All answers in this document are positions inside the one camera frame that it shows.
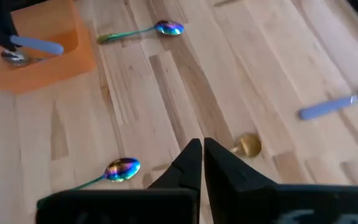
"wooden table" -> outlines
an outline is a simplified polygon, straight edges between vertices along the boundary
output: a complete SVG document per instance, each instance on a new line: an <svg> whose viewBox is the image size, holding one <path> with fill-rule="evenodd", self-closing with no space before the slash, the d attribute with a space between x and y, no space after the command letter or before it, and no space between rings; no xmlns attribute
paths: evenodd
<svg viewBox="0 0 358 224"><path fill-rule="evenodd" d="M192 138L232 147L277 182L358 184L358 105L300 121L297 111L358 90L358 16L338 0L78 0L95 37L185 25L94 44L98 69L14 96L0 91L0 223L33 223L36 201L102 173L119 157L140 172L93 189L141 189ZM202 199L201 223L212 223Z"/></svg>

